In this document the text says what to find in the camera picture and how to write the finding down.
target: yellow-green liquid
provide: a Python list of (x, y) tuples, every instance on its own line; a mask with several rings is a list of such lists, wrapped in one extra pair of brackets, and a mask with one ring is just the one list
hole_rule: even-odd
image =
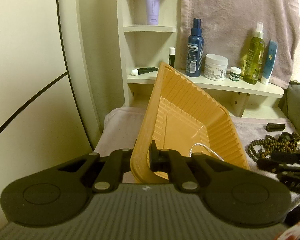
[(244, 70), (243, 80), (250, 84), (256, 84), (258, 81), (260, 69), (262, 67), (263, 52), (265, 51), (265, 42), (263, 39), (253, 37), (250, 42), (246, 68)]

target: green spray bottle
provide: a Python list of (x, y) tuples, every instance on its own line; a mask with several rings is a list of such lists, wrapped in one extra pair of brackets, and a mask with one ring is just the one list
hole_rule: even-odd
[(260, 69), (262, 67), (263, 52), (265, 51), (265, 42), (262, 39), (262, 29), (263, 23), (257, 22), (257, 28), (254, 37), (250, 42), (247, 63), (244, 70), (243, 80), (253, 85), (258, 81)]

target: white wardrobe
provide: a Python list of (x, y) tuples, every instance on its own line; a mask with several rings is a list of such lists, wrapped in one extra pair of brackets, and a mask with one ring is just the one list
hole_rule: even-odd
[(77, 0), (0, 0), (0, 194), (99, 137)]

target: orange plastic basket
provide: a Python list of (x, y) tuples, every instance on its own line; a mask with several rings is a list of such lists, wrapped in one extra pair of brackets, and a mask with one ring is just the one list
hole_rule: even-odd
[[(195, 143), (203, 143), (226, 162), (249, 169), (228, 111), (166, 63), (160, 65), (130, 160), (138, 183), (167, 182), (165, 173), (154, 174), (149, 168), (147, 155), (152, 140), (158, 149), (177, 150), (183, 156), (189, 156)], [(195, 146), (193, 152), (211, 156), (201, 146)]]

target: blue spray bottle cap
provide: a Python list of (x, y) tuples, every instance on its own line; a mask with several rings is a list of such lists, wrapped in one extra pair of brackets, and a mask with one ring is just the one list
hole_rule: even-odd
[(194, 36), (201, 36), (201, 19), (194, 18), (193, 19), (193, 26), (191, 28), (191, 35)]

